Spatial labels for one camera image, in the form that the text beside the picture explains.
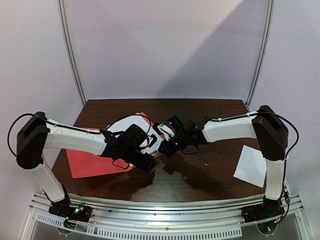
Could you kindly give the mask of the large white paper sheet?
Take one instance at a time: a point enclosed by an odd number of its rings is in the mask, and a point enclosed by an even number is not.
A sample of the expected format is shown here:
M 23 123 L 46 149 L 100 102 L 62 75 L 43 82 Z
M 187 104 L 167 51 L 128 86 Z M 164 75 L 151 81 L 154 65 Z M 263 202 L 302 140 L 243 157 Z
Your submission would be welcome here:
M 151 143 L 153 140 L 151 136 L 155 135 L 156 137 L 155 143 L 152 146 L 148 146 L 147 148 L 142 150 L 143 153 L 147 153 L 155 157 L 160 154 L 158 152 L 158 148 L 163 139 L 153 129 L 153 123 L 150 120 L 148 120 L 146 117 L 143 117 L 143 115 L 145 114 L 141 112 L 141 113 L 136 113 L 134 115 L 125 117 L 124 119 L 118 120 L 112 125 L 109 125 L 107 127 L 107 130 L 112 133 L 115 133 L 115 132 L 125 131 L 133 124 L 139 126 L 149 136 L 149 143 Z

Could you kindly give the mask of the red file folder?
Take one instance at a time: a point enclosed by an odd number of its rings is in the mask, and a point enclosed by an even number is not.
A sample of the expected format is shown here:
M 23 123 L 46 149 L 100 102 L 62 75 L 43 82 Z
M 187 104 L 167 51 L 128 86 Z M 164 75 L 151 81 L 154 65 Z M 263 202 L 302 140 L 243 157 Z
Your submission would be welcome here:
M 124 170 L 114 166 L 111 158 L 100 157 L 88 152 L 67 149 L 66 154 L 71 175 L 74 179 L 124 173 L 135 168 L 133 165 L 130 165 L 127 170 Z M 122 167 L 127 165 L 122 159 L 118 159 L 114 163 Z

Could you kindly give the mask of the small white paper sheet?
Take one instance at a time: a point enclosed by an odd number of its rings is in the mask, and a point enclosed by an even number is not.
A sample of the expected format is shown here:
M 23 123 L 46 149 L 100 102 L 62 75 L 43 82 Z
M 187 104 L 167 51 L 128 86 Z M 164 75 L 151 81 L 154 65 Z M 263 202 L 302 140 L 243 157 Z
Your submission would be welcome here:
M 267 166 L 262 152 L 244 145 L 233 177 L 259 188 L 264 187 Z

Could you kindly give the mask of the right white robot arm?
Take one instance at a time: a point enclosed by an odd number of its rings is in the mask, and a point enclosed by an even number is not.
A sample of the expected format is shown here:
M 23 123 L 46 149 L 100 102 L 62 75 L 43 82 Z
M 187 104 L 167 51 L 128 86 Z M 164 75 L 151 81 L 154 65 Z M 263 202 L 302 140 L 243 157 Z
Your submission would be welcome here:
M 289 130 L 281 117 L 267 106 L 243 115 L 193 122 L 183 112 L 179 112 L 166 123 L 156 123 L 153 129 L 164 140 L 158 151 L 171 157 L 188 146 L 198 148 L 223 140 L 256 139 L 266 162 L 265 198 L 259 206 L 262 218 L 269 218 L 278 210 L 277 200 L 283 192 L 285 162 Z

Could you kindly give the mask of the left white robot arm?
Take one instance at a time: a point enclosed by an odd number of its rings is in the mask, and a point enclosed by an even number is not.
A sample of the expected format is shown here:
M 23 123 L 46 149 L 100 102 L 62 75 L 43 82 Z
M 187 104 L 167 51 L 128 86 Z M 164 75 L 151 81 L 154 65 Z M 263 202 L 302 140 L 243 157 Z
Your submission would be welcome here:
M 131 123 L 126 129 L 114 132 L 108 128 L 88 130 L 48 119 L 41 111 L 30 113 L 29 117 L 16 136 L 16 162 L 24 170 L 32 171 L 36 182 L 63 217 L 74 213 L 74 205 L 66 200 L 67 192 L 48 167 L 44 149 L 80 151 L 113 161 L 121 159 L 142 171 L 156 165 L 154 154 L 148 150 L 159 137 L 150 128 L 144 130 Z

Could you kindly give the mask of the aluminium front rail frame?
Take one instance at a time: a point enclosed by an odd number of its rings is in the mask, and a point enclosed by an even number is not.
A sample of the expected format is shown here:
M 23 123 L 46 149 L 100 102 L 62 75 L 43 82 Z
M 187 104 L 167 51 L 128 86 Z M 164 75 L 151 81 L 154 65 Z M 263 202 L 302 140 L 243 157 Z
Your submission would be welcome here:
M 73 204 L 92 207 L 89 222 L 74 229 L 48 212 L 36 193 L 29 205 L 24 240 L 311 240 L 313 235 L 298 194 L 277 226 L 266 219 L 245 222 L 242 209 L 262 202 L 261 195 L 194 202 L 135 202 L 70 195 Z

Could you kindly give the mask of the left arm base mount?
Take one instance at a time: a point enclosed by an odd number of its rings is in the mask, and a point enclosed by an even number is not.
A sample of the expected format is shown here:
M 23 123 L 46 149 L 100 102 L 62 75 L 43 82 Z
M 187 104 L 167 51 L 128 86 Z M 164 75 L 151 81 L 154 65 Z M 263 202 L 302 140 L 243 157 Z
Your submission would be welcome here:
M 76 228 L 77 222 L 88 223 L 93 212 L 93 208 L 86 205 L 85 202 L 80 202 L 77 206 L 71 206 L 68 195 L 61 201 L 50 202 L 51 205 L 48 212 L 52 215 L 65 218 L 63 227 L 70 230 Z

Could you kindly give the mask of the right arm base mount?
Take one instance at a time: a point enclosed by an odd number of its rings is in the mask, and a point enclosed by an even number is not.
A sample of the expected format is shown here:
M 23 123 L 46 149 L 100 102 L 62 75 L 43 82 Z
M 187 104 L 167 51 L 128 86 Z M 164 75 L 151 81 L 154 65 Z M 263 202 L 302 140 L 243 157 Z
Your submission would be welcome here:
M 289 212 L 291 200 L 286 193 L 284 194 L 284 200 L 287 205 L 286 210 L 281 198 L 270 200 L 264 196 L 262 203 L 243 207 L 241 216 L 245 223 L 256 222 L 256 227 L 261 234 L 272 235 Z

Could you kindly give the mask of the left aluminium corner post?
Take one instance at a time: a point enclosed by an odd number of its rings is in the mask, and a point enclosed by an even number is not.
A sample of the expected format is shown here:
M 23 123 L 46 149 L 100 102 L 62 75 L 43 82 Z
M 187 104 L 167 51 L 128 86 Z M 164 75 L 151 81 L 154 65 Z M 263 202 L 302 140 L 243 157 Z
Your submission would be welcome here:
M 80 74 L 78 71 L 78 66 L 76 63 L 76 58 L 75 58 L 75 54 L 74 54 L 74 49 L 73 49 L 69 25 L 68 25 L 65 1 L 64 0 L 57 0 L 57 7 L 58 7 L 60 24 L 61 24 L 62 37 L 64 40 L 66 54 L 67 54 L 67 58 L 69 61 L 70 70 L 71 70 L 71 74 L 73 77 L 75 89 L 77 91 L 77 94 L 78 94 L 78 97 L 80 99 L 82 106 L 85 106 L 87 103 L 87 99 L 85 96 L 85 91 L 84 91 L 84 88 L 82 85 L 82 81 L 81 81 Z

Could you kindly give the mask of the aluminium corner post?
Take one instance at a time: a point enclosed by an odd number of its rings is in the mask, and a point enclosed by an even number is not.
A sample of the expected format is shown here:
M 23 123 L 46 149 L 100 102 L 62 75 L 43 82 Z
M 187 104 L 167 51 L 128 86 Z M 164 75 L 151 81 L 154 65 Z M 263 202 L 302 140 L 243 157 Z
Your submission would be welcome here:
M 271 26 L 272 26 L 272 19 L 273 19 L 273 12 L 274 12 L 274 6 L 275 1 L 274 0 L 268 0 L 267 1 L 267 8 L 266 8 L 266 14 L 264 19 L 264 25 L 262 29 L 262 37 L 260 41 L 259 51 L 258 51 L 258 58 L 256 62 L 256 66 L 254 69 L 253 79 L 247 94 L 247 97 L 245 99 L 245 106 L 249 110 L 251 108 L 251 104 L 255 95 L 255 91 L 258 85 L 260 73 L 263 67 L 263 61 L 265 58 L 267 46 L 268 46 L 268 40 L 270 36 Z
M 66 54 L 67 54 L 67 58 L 69 61 L 70 70 L 71 70 L 71 74 L 73 77 L 75 89 L 77 91 L 77 94 L 78 94 L 78 97 L 80 99 L 82 106 L 85 106 L 87 103 L 87 99 L 85 96 L 85 91 L 84 91 L 84 88 L 82 85 L 82 81 L 81 81 L 80 74 L 78 71 L 78 66 L 76 63 L 76 58 L 75 58 L 75 54 L 74 54 L 74 49 L 73 49 L 69 25 L 68 25 L 65 1 L 64 0 L 57 0 L 57 7 L 58 7 L 60 24 L 61 24 L 62 37 L 64 40 Z

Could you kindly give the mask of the right aluminium corner post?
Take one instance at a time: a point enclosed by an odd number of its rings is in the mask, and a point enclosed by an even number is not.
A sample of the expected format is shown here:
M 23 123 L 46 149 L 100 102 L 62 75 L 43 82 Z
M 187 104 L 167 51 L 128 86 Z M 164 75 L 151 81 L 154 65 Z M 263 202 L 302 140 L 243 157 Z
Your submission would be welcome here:
M 258 58 L 256 62 L 256 66 L 254 69 L 253 79 L 247 94 L 247 97 L 245 99 L 245 106 L 249 110 L 251 108 L 251 104 L 255 95 L 255 91 L 258 85 L 260 73 L 263 67 L 263 61 L 265 58 L 267 46 L 268 46 L 268 40 L 270 36 L 271 26 L 272 26 L 272 19 L 273 19 L 273 12 L 274 12 L 274 6 L 275 1 L 274 0 L 268 0 L 267 1 L 267 8 L 266 8 L 266 14 L 264 19 L 264 25 L 262 29 L 262 37 L 260 41 L 259 51 L 258 51 Z

